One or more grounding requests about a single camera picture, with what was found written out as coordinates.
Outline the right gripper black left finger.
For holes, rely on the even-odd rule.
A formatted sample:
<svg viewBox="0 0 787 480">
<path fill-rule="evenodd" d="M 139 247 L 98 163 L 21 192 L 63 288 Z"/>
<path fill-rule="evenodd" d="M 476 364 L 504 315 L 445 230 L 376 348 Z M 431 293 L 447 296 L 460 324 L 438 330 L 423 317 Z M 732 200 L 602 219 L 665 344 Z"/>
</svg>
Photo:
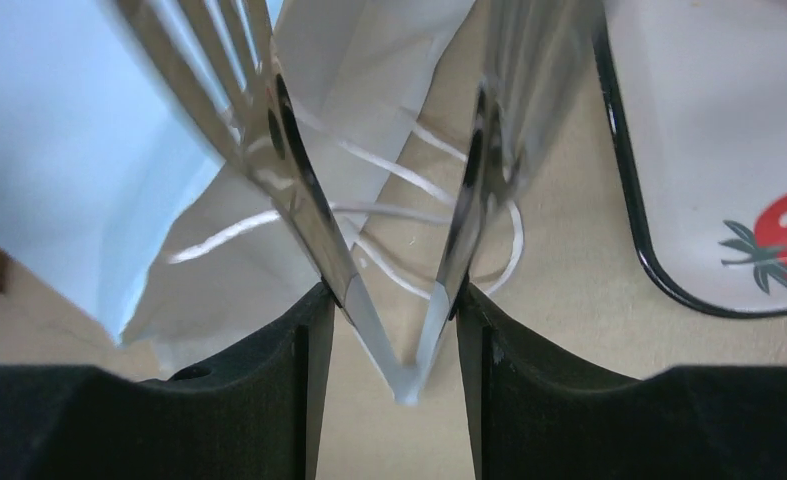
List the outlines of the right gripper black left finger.
<svg viewBox="0 0 787 480">
<path fill-rule="evenodd" d="M 312 479 L 334 314 L 317 284 L 167 380 L 0 366 L 0 479 Z"/>
</svg>

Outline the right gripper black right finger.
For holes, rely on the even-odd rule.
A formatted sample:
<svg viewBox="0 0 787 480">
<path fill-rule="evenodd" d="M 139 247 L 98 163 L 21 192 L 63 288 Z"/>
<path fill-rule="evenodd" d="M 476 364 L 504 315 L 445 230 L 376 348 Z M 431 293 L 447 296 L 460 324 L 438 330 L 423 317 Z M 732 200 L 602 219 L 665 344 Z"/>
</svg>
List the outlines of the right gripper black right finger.
<svg viewBox="0 0 787 480">
<path fill-rule="evenodd" d="M 456 302 L 479 479 L 787 479 L 787 367 L 607 370 L 506 314 Z"/>
</svg>

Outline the white blue paper bag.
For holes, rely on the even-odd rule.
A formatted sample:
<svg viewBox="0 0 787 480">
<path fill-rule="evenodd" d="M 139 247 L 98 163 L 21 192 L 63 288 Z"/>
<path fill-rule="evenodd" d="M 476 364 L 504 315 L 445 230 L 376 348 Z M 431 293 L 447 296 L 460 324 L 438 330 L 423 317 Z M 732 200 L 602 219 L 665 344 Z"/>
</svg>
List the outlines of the white blue paper bag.
<svg viewBox="0 0 787 480">
<path fill-rule="evenodd" d="M 468 1 L 272 1 L 313 166 L 354 244 Z M 0 1 L 0 248 L 164 372 L 284 307 L 310 267 L 220 175 L 103 1 Z"/>
</svg>

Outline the metal kitchen tongs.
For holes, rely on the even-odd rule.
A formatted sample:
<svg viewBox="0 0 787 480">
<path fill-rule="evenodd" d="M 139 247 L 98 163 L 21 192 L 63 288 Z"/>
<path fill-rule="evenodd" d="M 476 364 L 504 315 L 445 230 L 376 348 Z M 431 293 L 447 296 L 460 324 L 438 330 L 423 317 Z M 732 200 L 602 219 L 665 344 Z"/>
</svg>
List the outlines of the metal kitchen tongs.
<svg viewBox="0 0 787 480">
<path fill-rule="evenodd" d="M 271 199 L 395 400 L 415 404 L 486 230 L 531 184 L 565 123 L 604 23 L 604 3 L 491 3 L 466 169 L 410 365 L 397 359 L 313 171 L 265 3 L 221 2 L 226 36 L 204 2 L 179 5 L 227 96 L 225 109 L 211 99 L 152 2 L 118 1 L 114 7 L 205 140 Z"/>
</svg>

